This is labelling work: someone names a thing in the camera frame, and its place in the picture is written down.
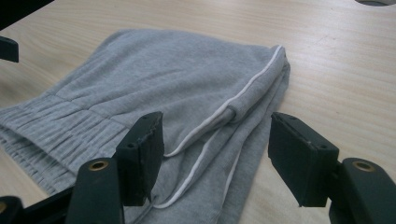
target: folded clothing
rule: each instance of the folded clothing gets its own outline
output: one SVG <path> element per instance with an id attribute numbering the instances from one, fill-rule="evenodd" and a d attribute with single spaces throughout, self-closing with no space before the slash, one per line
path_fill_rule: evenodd
<path id="1" fill-rule="evenodd" d="M 123 30 L 28 102 L 0 110 L 0 143 L 47 193 L 111 157 L 143 115 L 163 112 L 165 153 L 152 203 L 127 223 L 237 223 L 288 87 L 281 46 L 165 30 Z"/>

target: white piping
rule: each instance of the white piping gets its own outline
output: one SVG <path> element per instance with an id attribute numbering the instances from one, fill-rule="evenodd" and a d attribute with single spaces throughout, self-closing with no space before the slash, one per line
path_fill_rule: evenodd
<path id="1" fill-rule="evenodd" d="M 238 155 L 236 155 L 235 161 L 233 162 L 233 167 L 231 168 L 231 171 L 228 174 L 227 182 L 225 183 L 225 189 L 223 194 L 223 202 L 225 201 L 225 197 L 227 196 L 228 188 L 230 187 L 231 180 L 233 179 L 233 173 L 235 172 L 236 164 L 239 161 L 239 155 L 241 155 L 241 151 L 242 149 L 239 150 Z"/>
<path id="2" fill-rule="evenodd" d="M 271 58 L 270 62 L 268 62 L 267 65 L 265 65 L 265 67 L 258 73 L 256 74 L 254 77 L 252 77 L 250 79 L 250 81 L 247 83 L 247 85 L 240 91 L 238 92 L 238 94 L 236 94 L 234 97 L 228 99 L 226 102 L 224 102 L 224 104 L 221 105 L 221 107 L 219 107 L 219 109 L 217 109 L 215 111 L 215 113 L 213 113 L 213 115 L 211 115 L 209 118 L 205 119 L 200 125 L 198 125 L 197 127 L 195 127 L 191 132 L 189 132 L 189 134 L 187 134 L 187 136 L 183 139 L 183 141 L 181 141 L 180 145 L 171 153 L 164 155 L 165 157 L 172 157 L 175 156 L 177 153 L 179 153 L 181 151 L 181 149 L 184 147 L 184 145 L 186 145 L 186 143 L 198 132 L 200 132 L 206 125 L 208 125 L 210 122 L 212 122 L 216 117 L 218 117 L 221 113 L 224 112 L 224 110 L 227 108 L 227 106 L 230 104 L 231 101 L 239 98 L 242 94 L 244 94 L 248 88 L 252 85 L 252 83 L 262 74 L 264 74 L 268 68 L 271 66 L 271 64 L 274 62 L 277 54 L 279 53 L 280 49 L 282 49 L 282 46 L 278 46 L 273 57 Z M 168 206 L 170 206 L 171 204 L 173 204 L 181 195 L 182 193 L 185 191 L 185 189 L 187 188 L 187 186 L 190 184 L 190 182 L 192 181 L 192 178 L 195 175 L 195 172 L 197 171 L 199 165 L 201 164 L 201 161 L 204 159 L 204 155 L 206 154 L 206 152 L 209 149 L 209 145 L 210 143 L 213 141 L 213 139 L 215 138 L 215 136 L 219 133 L 220 129 L 218 129 L 217 131 L 215 131 L 213 133 L 213 135 L 209 138 L 209 140 L 204 144 L 203 150 L 201 152 L 201 154 L 199 155 L 197 161 L 195 162 L 195 164 L 192 166 L 192 169 L 189 173 L 189 175 L 187 176 L 187 178 L 184 180 L 183 184 L 181 185 L 181 187 L 177 190 L 177 192 L 172 196 L 172 198 L 167 201 L 166 203 L 162 203 L 162 204 L 157 204 L 154 205 L 155 208 L 166 208 Z M 235 170 L 236 164 L 239 160 L 239 155 L 240 155 L 240 151 L 235 159 L 235 161 L 233 162 L 233 167 L 232 170 L 227 178 L 227 182 L 226 182 L 226 190 L 224 191 L 224 199 L 225 196 L 227 194 L 228 191 L 228 187 L 231 183 L 231 180 L 233 178 L 233 172 Z"/>
<path id="3" fill-rule="evenodd" d="M 181 149 L 187 144 L 187 142 L 198 132 L 200 132 L 205 126 L 207 126 L 208 124 L 210 124 L 210 122 L 212 122 L 216 117 L 218 117 L 221 113 L 224 112 L 224 110 L 227 108 L 227 106 L 230 104 L 231 101 L 239 98 L 242 94 L 244 94 L 248 88 L 251 86 L 251 84 L 262 74 L 264 74 L 268 68 L 271 66 L 271 64 L 274 62 L 277 54 L 279 53 L 280 49 L 282 49 L 282 46 L 278 46 L 273 57 L 271 58 L 270 62 L 268 62 L 267 65 L 265 65 L 265 67 L 258 73 L 256 74 L 253 78 L 250 79 L 250 81 L 247 83 L 247 85 L 244 87 L 244 89 L 242 89 L 240 92 L 238 92 L 238 94 L 236 94 L 234 97 L 228 99 L 226 102 L 224 102 L 224 104 L 222 104 L 219 109 L 217 109 L 215 111 L 215 113 L 213 113 L 213 115 L 211 115 L 209 118 L 205 119 L 200 125 L 198 125 L 197 127 L 195 127 L 191 132 L 189 132 L 189 134 L 187 134 L 187 136 L 183 139 L 183 141 L 181 141 L 181 143 L 178 145 L 178 147 L 171 153 L 169 154 L 165 154 L 165 157 L 172 157 L 175 156 L 177 153 L 179 153 L 181 151 Z"/>
<path id="4" fill-rule="evenodd" d="M 187 188 L 187 186 L 190 184 L 190 182 L 192 181 L 192 178 L 195 175 L 195 172 L 197 171 L 199 165 L 201 164 L 201 161 L 204 159 L 204 156 L 206 154 L 206 152 L 209 149 L 209 145 L 210 143 L 213 141 L 213 139 L 215 139 L 215 136 L 219 133 L 220 129 L 218 129 L 217 131 L 215 131 L 213 133 L 213 135 L 209 138 L 209 140 L 207 140 L 207 142 L 204 144 L 204 148 L 202 149 L 201 154 L 198 157 L 198 160 L 195 162 L 195 164 L 192 166 L 192 169 L 189 173 L 189 176 L 187 176 L 186 180 L 184 181 L 184 183 L 181 185 L 181 187 L 177 190 L 177 192 L 174 194 L 174 196 L 172 196 L 172 198 L 166 202 L 166 203 L 162 203 L 162 204 L 156 204 L 154 205 L 155 208 L 165 208 L 168 207 L 169 205 L 171 205 L 172 203 L 174 203 L 180 196 L 181 194 L 184 192 L 184 190 Z"/>

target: table surface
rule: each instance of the table surface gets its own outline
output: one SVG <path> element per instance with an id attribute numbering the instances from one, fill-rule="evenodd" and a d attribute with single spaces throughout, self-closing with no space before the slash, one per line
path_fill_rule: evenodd
<path id="1" fill-rule="evenodd" d="M 0 32 L 20 62 L 0 62 L 0 106 L 34 98 L 123 28 L 190 31 L 238 43 L 283 45 L 290 86 L 279 111 L 396 180 L 396 5 L 353 0 L 58 0 Z M 46 197 L 0 149 L 0 195 Z M 299 208 L 265 155 L 240 223 L 330 223 L 328 207 Z"/>

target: brass screw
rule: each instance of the brass screw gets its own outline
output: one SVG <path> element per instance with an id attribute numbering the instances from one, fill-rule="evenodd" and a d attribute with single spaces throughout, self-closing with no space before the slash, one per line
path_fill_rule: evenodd
<path id="1" fill-rule="evenodd" d="M 365 162 L 365 161 L 354 161 L 354 162 L 352 162 L 352 164 L 356 168 L 358 168 L 358 169 L 360 169 L 360 170 L 362 170 L 364 172 L 373 172 L 373 171 L 375 171 L 374 166 L 371 165 L 370 163 Z"/>
<path id="2" fill-rule="evenodd" d="M 90 164 L 90 171 L 100 171 L 108 166 L 108 161 L 96 161 Z"/>
<path id="3" fill-rule="evenodd" d="M 5 202 L 0 202 L 0 214 L 2 214 L 7 209 L 7 204 Z"/>

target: black plastic part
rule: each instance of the black plastic part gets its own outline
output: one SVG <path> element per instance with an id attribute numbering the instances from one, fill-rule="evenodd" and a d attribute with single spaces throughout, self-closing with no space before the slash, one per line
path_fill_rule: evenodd
<path id="1" fill-rule="evenodd" d="M 366 6 L 371 6 L 371 7 L 385 7 L 389 6 L 389 4 L 380 2 L 380 1 L 357 1 L 360 4 L 364 4 Z"/>
<path id="2" fill-rule="evenodd" d="M 124 223 L 118 168 L 114 159 L 88 161 L 79 168 L 65 223 Z"/>
<path id="3" fill-rule="evenodd" d="M 330 206 L 329 219 L 332 224 L 356 224 L 349 207 L 342 209 L 334 202 Z"/>
<path id="4" fill-rule="evenodd" d="M 0 223 L 22 224 L 24 223 L 23 205 L 21 199 L 14 196 L 0 198 Z"/>
<path id="5" fill-rule="evenodd" d="M 116 148 L 113 158 L 119 165 L 122 202 L 141 206 L 148 198 L 163 158 L 163 113 L 140 118 Z"/>
<path id="6" fill-rule="evenodd" d="M 18 63 L 20 61 L 18 43 L 0 36 L 0 59 Z"/>
<path id="7" fill-rule="evenodd" d="M 65 189 L 25 209 L 25 223 L 64 223 L 73 188 Z"/>
<path id="8" fill-rule="evenodd" d="M 272 115 L 268 156 L 300 206 L 324 207 L 338 148 L 299 119 Z"/>
<path id="9" fill-rule="evenodd" d="M 396 223 L 396 185 L 380 166 L 348 158 L 339 176 L 357 223 Z"/>
<path id="10" fill-rule="evenodd" d="M 2 0 L 0 30 L 44 7 L 53 0 Z"/>

